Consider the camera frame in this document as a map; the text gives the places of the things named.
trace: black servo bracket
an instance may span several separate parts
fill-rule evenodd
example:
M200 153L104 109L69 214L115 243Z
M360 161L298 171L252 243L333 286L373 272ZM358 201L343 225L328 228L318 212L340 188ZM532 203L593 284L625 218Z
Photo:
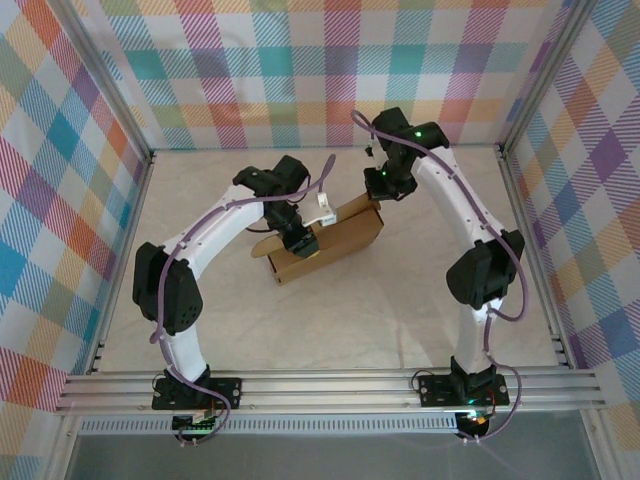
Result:
M133 301L140 307L142 316L151 321L158 318L158 285L168 258L164 246L149 242L136 252ZM187 260L173 260L164 291L163 326L169 335L184 332L196 322L204 306L198 283Z
M231 410L240 406L242 398L241 378L211 377L209 366L195 382L196 385L219 393L231 405ZM210 410L224 408L224 402L211 395L195 390L182 383L167 370L164 377L158 378L153 386L154 396L151 402L153 410Z
M450 375L420 375L417 391L421 407L491 407L509 405L509 392L504 376L496 374L486 387L461 400Z

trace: metal rail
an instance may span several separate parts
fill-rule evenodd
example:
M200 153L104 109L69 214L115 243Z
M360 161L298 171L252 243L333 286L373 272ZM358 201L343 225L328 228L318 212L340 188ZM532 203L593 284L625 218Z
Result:
M445 369L433 369L443 374ZM468 411L469 407L422 408L409 380L415 370L327 370L216 372L243 379L241 414L365 414ZM525 367L522 411L579 410L604 405L590 370ZM516 379L504 372L511 398ZM71 376L58 403L63 415L168 414L151 409L156 372ZM511 407L499 407L508 411Z

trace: cable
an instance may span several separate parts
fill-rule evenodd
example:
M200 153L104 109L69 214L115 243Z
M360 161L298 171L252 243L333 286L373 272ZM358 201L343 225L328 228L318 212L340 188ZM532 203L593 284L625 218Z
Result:
M311 184L311 175L307 175L307 188L309 188L310 184ZM307 198L307 194L306 193L304 195L302 195L302 197L300 197L298 200L287 200L287 202L289 202L292 205L295 205L296 203L300 203L305 198Z
M275 228L245 228L247 232L251 233L271 233L274 232Z
M420 375L421 372L427 372L429 375L435 375L435 373L433 373L432 371L426 370L424 368L421 368L420 370L416 370L416 372L413 374L413 377L411 377L411 380L409 380L409 386L411 387L411 390L413 390L416 393L420 393L420 390L415 387L414 382L416 380L416 377Z
M231 415L231 404L229 403L229 400L227 400L226 397L224 397L223 395L220 395L218 392L214 392L213 390L203 388L199 385L196 385L189 379L185 378L180 372L174 369L173 364L171 363L171 355L169 354L169 351L168 351L169 348L165 338L166 331L164 330L164 295L165 295L165 285L167 282L167 275L169 274L169 268L173 263L173 261L178 256L178 253L180 252L180 250L183 249L183 245L185 245L186 243L189 243L191 241L191 238L196 233L198 233L200 229L204 225L206 225L207 222L209 222L209 220L214 218L216 215L224 211L227 211L233 207L240 207L242 205L248 205L250 203L256 203L256 202L277 202L281 200L289 200L291 198L294 198L297 195L306 194L314 190L316 187L320 189L322 188L323 182L329 176L329 173L331 173L331 170L333 169L335 162L336 162L335 154L329 155L329 158L327 158L324 168L322 169L322 173L320 174L320 178L318 178L318 180L313 182L307 188L300 190L296 193L291 193L286 195L276 195L271 197L244 198L241 200L234 200L232 202L227 203L226 205L221 205L219 207L212 209L210 212L204 215L199 221L197 221L193 225L193 227L191 227L191 229L189 229L189 231L184 235L184 237L182 237L182 240L180 240L180 242L176 244L175 248L169 254L167 261L164 263L162 267L162 272L160 273L160 280L158 282L158 317L156 319L156 329L151 335L151 337L149 338L149 342L152 344L155 344L158 342L160 343L160 350L162 352L162 356L164 357L164 360L168 365L167 371L171 375L173 375L177 380L181 381L185 385L193 388L194 390L198 390L199 392L205 393L207 395L210 395L222 401L222 403L224 403L224 406L225 406L225 416L220 422L220 424L216 428L214 428L209 434L202 437L198 442L194 441L193 442L194 446L197 446L198 444L204 443L207 440L211 439L216 433L218 433L225 426L225 424L227 423Z
M496 436L498 433L500 433L502 430L504 430L507 427L509 422L511 422L511 419L513 418L513 415L516 413L516 410L518 409L518 406L519 406L520 401L522 399L522 378L520 377L520 374L518 373L518 371L515 368L510 367L508 365L503 365L501 363L498 363L490 353L490 350L489 350L489 336L490 336L490 332L491 332L491 321L492 321L491 315L493 314L493 315L495 315L497 317L500 317L500 318L502 318L502 319L504 319L504 320L506 320L508 322L517 322L519 320L522 320L522 318L525 316L525 314L527 312L527 309L529 307L529 286L528 286L528 283L527 283L527 279L526 279L526 277L524 275L524 270L522 268L522 265L520 264L520 261L518 260L518 257L516 256L516 254L513 251L513 249L509 246L509 244L489 224L489 221L488 221L487 217L485 217L484 213L482 212L482 210L478 206L475 198L473 197L473 194L469 191L467 186L460 179L460 177L456 174L456 172L447 164L447 162L442 160L438 155L433 153L431 150L423 147L422 145L419 145L419 144L417 144L415 142L412 142L410 140L405 140L404 138L396 137L395 135L389 135L387 133L380 132L380 131L376 130L371 125L371 122L367 119L367 117L365 117L358 110L352 110L351 111L351 118L353 119L353 121L354 121L354 123L356 125L358 125L363 130L369 132L371 134L371 138L372 139L374 138L374 135L375 135L375 136L377 136L379 138L384 138L384 139L390 140L390 141L392 141L394 143L399 143L401 145L405 145L407 147L410 147L410 148L413 148L415 150L418 150L419 152L423 153L424 155L426 155L427 157L429 157L433 161L435 161L447 173L447 175L449 175L449 177L456 182L456 184L458 185L458 187L460 188L460 190L464 194L465 198L469 202L469 205L473 209L474 213L477 215L478 220L480 220L480 222L482 222L482 224L483 224L482 228L486 228L487 231L496 239L496 241L500 244L500 246L507 252L507 255L509 255L509 258L511 259L511 261L513 262L513 264L516 267L516 271L518 272L518 277L520 278L520 285L522 286L522 309L520 310L520 313L518 313L514 317L511 317L511 316L508 316L508 315L502 313L498 309L495 309L493 307L489 307L487 309L487 321L485 323L485 329L484 329L483 350L484 350L485 356L487 357L489 362L492 365L494 365L496 368L503 368L503 369L507 369L507 370L511 371L514 374L514 376L516 377L516 382L518 384L516 400L514 402L513 408L511 409L511 411L507 415L507 418L502 423L502 425L500 425L493 432L490 432L487 435L485 435L483 438L494 437L494 436Z
M396 137L395 135L389 135L387 133L380 132L379 130L376 130L371 125L371 122L367 119L367 117L365 117L358 110L352 110L351 111L351 118L353 119L353 122L357 126L362 128L363 130L369 132L372 135L372 137L373 137L373 135L375 135L375 136L377 136L379 138L384 138L384 139L390 140L390 141L392 141L394 143L399 143L399 144L404 145L406 147L410 147L410 148L413 148L415 150L418 150L420 153L423 153L424 155L426 155L427 157L429 157L433 161L435 161L447 173L447 175L449 175L451 177L451 179L456 182L456 184L460 188L460 191L462 191L462 193L464 194L465 198L469 202L469 205L473 209L474 213L477 215L478 220L480 220L483 223L482 226L484 228L486 228L487 231L498 241L500 246L502 246L502 248L505 249L505 251L507 252L507 255L509 255L509 258L514 263L514 265L516 267L516 270L518 272L518 276L520 277L520 284L522 285L522 309L520 310L520 313L518 315L516 315L515 317L509 317L509 316L505 315L504 313L500 312L499 310L496 310L496 309L493 309L493 308L489 309L489 313L493 313L493 314L497 315L498 317L500 317L500 318L502 318L504 320L507 320L509 322L517 322L518 320L521 320L522 317L524 317L524 315L525 315L525 313L526 313L526 311L528 309L528 305L529 305L529 288L528 288L527 279L526 279L526 277L524 275L524 270L522 269L522 265L520 265L520 261L518 260L518 257L516 257L516 254L511 249L511 247L509 247L507 242L505 242L504 239L491 227L491 225L489 225L489 221L487 220L487 217L484 216L484 213L482 212L482 210L478 206L475 198L473 198L473 194L469 191L469 189L464 184L464 182L460 179L460 177L457 175L455 170L453 170L453 168L451 168L447 164L447 162L442 160L438 155L433 153L428 148L425 148L422 145L420 145L418 143L415 143L415 142L412 142L410 140L405 140L404 138Z
M156 388L156 381L158 380L158 377L164 377L164 373L158 373L155 377L153 377L153 380L151 380L151 389L154 391L154 393L160 395L160 392Z
M496 394L493 393L493 390L489 389L489 395L491 395L491 416L493 417L496 414Z

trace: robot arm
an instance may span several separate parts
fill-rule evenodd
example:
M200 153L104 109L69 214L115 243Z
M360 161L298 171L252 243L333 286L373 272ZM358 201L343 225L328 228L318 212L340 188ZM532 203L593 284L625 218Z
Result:
M227 189L224 196L218 200L211 210L221 206L224 207L235 200L252 198L253 196L254 192L249 188L242 185L233 185ZM165 242L164 253L168 256L176 245L182 242L186 232L200 222L205 215L206 213L188 229ZM264 204L262 202L253 202L223 210L199 229L198 233L178 253L176 261L186 261L191 272L193 272L194 281L197 281L211 260L240 232L256 223L263 215ZM182 315L185 318L193 317L194 315L197 317L202 311L201 301L197 303L200 306L192 305L189 308L194 308L194 310L184 312ZM207 363L200 352L195 323L184 331L169 335L165 345L169 363L187 380L195 382L205 372Z
M264 217L271 228L278 230L288 251L301 257L317 252L317 239L307 226L309 222L302 219L297 205L286 201L308 176L304 165L287 155L273 170L248 167L238 173L234 185L189 228L164 242L163 246L145 243L138 249L133 300L145 318L152 321L158 318L161 272L173 255L164 282L162 329L166 334L163 334L161 346L173 371L187 381L196 382L208 376L195 327L203 307L197 280L231 240ZM314 221L335 219L327 206L307 209L309 211L315 215Z
M399 108L383 111L371 125L353 114L361 127L378 135L386 160L364 171L369 196L376 200L402 200L418 185L425 187L449 222L462 257L447 272L447 286L461 304L460 330L449 377L461 400L473 397L493 382L495 367L484 352L488 313L499 310L515 265L494 237L502 240L519 259L524 240L519 231L506 232L491 215L456 163L449 141L433 123L413 127ZM419 145L420 150L411 145ZM374 156L373 146L367 154ZM434 154L425 156L424 150Z

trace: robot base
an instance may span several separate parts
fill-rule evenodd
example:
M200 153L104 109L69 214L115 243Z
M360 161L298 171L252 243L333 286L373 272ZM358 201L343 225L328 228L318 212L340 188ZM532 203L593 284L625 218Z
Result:
M492 407L509 405L509 393L502 375L496 374L486 387L476 390L464 401L456 392L450 375L421 375L417 377L420 406L422 407L460 407L461 405Z
M153 410L208 410L224 408L224 403L213 399L210 395L194 390L173 377L167 370L164 378L158 379L153 390L155 392L151 402ZM231 405L232 410L240 406L242 395L242 379L240 378L211 378L209 366L195 382L196 385L219 393Z

